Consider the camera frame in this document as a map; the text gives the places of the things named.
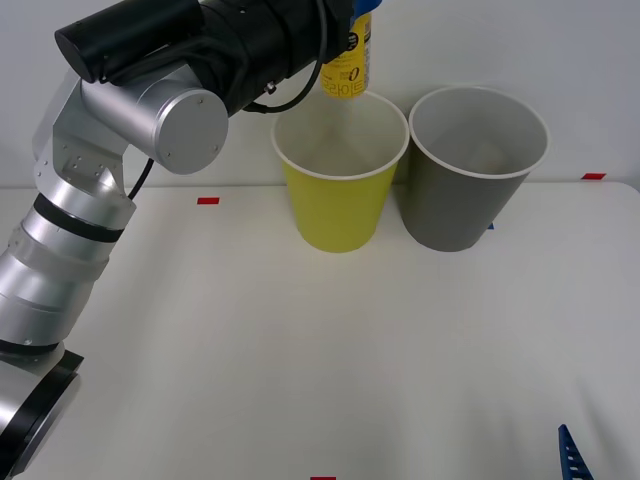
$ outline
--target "yellow cup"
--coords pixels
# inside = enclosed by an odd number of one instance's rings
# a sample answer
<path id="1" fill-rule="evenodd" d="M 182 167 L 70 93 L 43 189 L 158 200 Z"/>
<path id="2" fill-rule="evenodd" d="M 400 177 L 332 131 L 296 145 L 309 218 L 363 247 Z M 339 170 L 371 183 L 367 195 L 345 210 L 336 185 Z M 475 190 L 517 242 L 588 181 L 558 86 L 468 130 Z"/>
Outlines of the yellow cup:
<path id="1" fill-rule="evenodd" d="M 326 252 L 365 245 L 409 146 L 400 109 L 371 92 L 352 100 L 314 93 L 278 117 L 271 138 L 302 237 Z"/>

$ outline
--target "cup rim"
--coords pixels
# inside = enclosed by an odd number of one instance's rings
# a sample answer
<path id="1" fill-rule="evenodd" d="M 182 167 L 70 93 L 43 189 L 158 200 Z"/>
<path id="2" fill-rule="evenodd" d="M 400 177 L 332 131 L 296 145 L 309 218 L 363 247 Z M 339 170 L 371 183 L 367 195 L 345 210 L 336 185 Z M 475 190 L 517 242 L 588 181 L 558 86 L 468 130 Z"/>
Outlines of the cup rim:
<path id="1" fill-rule="evenodd" d="M 464 170 L 462 168 L 454 167 L 453 165 L 450 165 L 449 163 L 445 162 L 444 160 L 441 160 L 436 155 L 431 153 L 422 144 L 422 142 L 420 142 L 418 140 L 418 138 L 417 138 L 418 136 L 416 135 L 415 128 L 414 128 L 413 119 L 415 117 L 416 111 L 418 110 L 418 108 L 425 101 L 427 101 L 431 97 L 439 95 L 439 94 L 441 94 L 443 92 L 448 92 L 448 91 L 452 91 L 452 90 L 484 90 L 486 92 L 491 92 L 493 94 L 500 95 L 501 97 L 507 98 L 507 99 L 511 100 L 512 102 L 515 102 L 515 103 L 519 104 L 520 106 L 524 107 L 527 111 L 529 111 L 529 113 L 531 113 L 536 118 L 536 120 L 538 120 L 540 125 L 542 125 L 542 129 L 544 130 L 544 134 L 545 134 L 545 137 L 546 137 L 545 138 L 546 145 L 545 145 L 544 152 L 540 156 L 540 159 L 536 163 L 534 163 L 533 165 L 531 165 L 531 166 L 529 166 L 529 167 L 527 167 L 527 168 L 525 168 L 523 170 L 519 170 L 517 172 L 503 173 L 503 174 L 500 174 L 500 175 L 491 175 L 491 174 L 488 174 L 488 173 L 470 172 L 470 171 Z M 485 180 L 507 180 L 507 179 L 510 179 L 510 178 L 517 178 L 517 177 L 522 177 L 524 175 L 528 175 L 529 173 L 533 172 L 536 168 L 538 168 L 547 159 L 547 155 L 549 153 L 549 145 L 551 144 L 551 134 L 549 132 L 549 127 L 547 127 L 547 124 L 545 123 L 545 121 L 542 119 L 542 117 L 533 108 L 531 108 L 529 105 L 527 105 L 526 103 L 522 102 L 521 100 L 518 100 L 517 98 L 515 98 L 515 97 L 513 97 L 511 95 L 508 95 L 506 93 L 503 93 L 503 92 L 501 92 L 499 90 L 495 90 L 493 88 L 488 88 L 488 87 L 477 86 L 477 85 L 443 87 L 443 88 L 438 88 L 437 90 L 434 90 L 433 92 L 430 92 L 430 93 L 426 94 L 424 97 L 422 97 L 420 100 L 418 100 L 418 102 L 411 109 L 411 113 L 409 114 L 409 130 L 411 131 L 411 138 L 413 139 L 413 142 L 420 149 L 420 151 L 422 153 L 424 153 L 427 157 L 429 157 L 429 159 L 433 160 L 438 165 L 440 165 L 441 167 L 444 167 L 447 170 L 450 170 L 452 172 L 458 173 L 460 175 L 464 175 L 466 177 L 481 178 L 481 179 L 485 179 Z"/>
<path id="2" fill-rule="evenodd" d="M 370 97 L 375 98 L 376 100 L 382 101 L 383 103 L 386 103 L 387 105 L 389 105 L 392 110 L 396 113 L 396 115 L 398 115 L 398 117 L 402 120 L 402 122 L 404 123 L 404 141 L 402 143 L 402 147 L 400 148 L 400 151 L 398 152 L 398 154 L 388 163 L 384 164 L 382 167 L 379 167 L 375 170 L 372 170 L 371 172 L 367 172 L 367 173 L 361 173 L 360 175 L 350 175 L 350 176 L 332 176 L 332 175 L 325 175 L 322 173 L 316 173 L 316 172 L 312 172 L 311 170 L 307 170 L 306 168 L 301 167 L 300 165 L 297 165 L 295 162 L 292 162 L 283 152 L 282 150 L 280 150 L 280 147 L 278 146 L 278 142 L 276 141 L 276 128 L 278 127 L 278 122 L 280 122 L 280 119 L 283 118 L 283 114 L 279 115 L 278 118 L 275 119 L 275 121 L 273 122 L 273 126 L 271 127 L 271 144 L 273 145 L 273 147 L 276 150 L 276 153 L 278 154 L 278 156 L 287 164 L 289 165 L 291 168 L 297 170 L 300 173 L 304 173 L 305 175 L 308 175 L 310 177 L 314 177 L 314 178 L 319 178 L 321 180 L 332 180 L 332 181 L 337 181 L 337 182 L 351 182 L 351 181 L 355 181 L 355 180 L 363 180 L 365 178 L 371 178 L 371 177 L 375 177 L 376 175 L 383 173 L 387 170 L 389 170 L 389 168 L 393 167 L 396 163 L 398 163 L 400 161 L 400 159 L 404 156 L 404 154 L 407 152 L 407 149 L 409 148 L 409 142 L 411 141 L 411 131 L 409 128 L 409 122 L 407 121 L 407 117 L 404 115 L 404 113 L 402 113 L 402 110 L 400 110 L 398 108 L 397 105 L 395 105 L 393 102 L 391 102 L 390 100 L 384 98 L 382 95 L 378 95 L 377 93 L 374 92 L 370 92 L 370 91 L 365 91 L 363 95 L 368 95 Z"/>

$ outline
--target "silver robot arm segment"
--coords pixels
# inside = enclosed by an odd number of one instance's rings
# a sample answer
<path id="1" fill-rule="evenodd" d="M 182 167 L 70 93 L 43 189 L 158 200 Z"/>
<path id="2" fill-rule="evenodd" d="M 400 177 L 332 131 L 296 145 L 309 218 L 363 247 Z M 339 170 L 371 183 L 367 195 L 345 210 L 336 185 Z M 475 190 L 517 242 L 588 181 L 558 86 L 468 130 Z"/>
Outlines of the silver robot arm segment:
<path id="1" fill-rule="evenodd" d="M 62 341 L 136 209 L 125 150 L 194 173 L 228 123 L 187 66 L 126 87 L 66 76 L 34 137 L 40 194 L 0 256 L 0 479 L 29 466 L 78 387 L 83 359 Z"/>
<path id="2" fill-rule="evenodd" d="M 189 67 L 126 87 L 70 72 L 34 138 L 40 195 L 0 256 L 0 341 L 55 346 L 73 328 L 135 212 L 123 183 L 129 144 L 172 173 L 195 173 L 228 125 Z"/>

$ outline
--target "white wall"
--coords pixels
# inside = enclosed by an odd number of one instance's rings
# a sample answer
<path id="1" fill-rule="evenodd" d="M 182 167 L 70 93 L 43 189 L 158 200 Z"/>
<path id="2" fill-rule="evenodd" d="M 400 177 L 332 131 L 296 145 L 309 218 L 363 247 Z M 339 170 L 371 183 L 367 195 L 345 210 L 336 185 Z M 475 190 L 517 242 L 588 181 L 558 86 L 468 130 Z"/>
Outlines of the white wall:
<path id="1" fill-rule="evenodd" d="M 53 31 L 110 0 L 2 0 L 0 186 L 27 186 L 31 135 L 64 71 Z M 371 89 L 408 111 L 447 84 L 483 84 L 530 103 L 553 136 L 534 179 L 585 172 L 640 187 L 640 2 L 638 0 L 385 0 L 375 12 Z M 295 94 L 304 78 L 281 88 Z M 271 120 L 238 114 L 223 154 L 206 171 L 156 185 L 282 183 Z M 129 183 L 142 169 L 127 153 Z"/>

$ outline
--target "blue plastic object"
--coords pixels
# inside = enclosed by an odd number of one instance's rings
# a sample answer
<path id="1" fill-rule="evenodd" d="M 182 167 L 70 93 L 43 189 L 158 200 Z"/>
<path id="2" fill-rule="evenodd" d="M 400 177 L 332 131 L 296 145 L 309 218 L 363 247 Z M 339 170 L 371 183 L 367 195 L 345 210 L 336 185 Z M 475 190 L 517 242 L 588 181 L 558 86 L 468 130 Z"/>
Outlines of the blue plastic object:
<path id="1" fill-rule="evenodd" d="M 563 480 L 594 480 L 566 425 L 558 429 L 558 437 Z"/>
<path id="2" fill-rule="evenodd" d="M 356 14 L 353 18 L 360 18 L 365 13 L 369 13 L 371 10 L 378 8 L 382 0 L 358 0 L 356 2 Z"/>

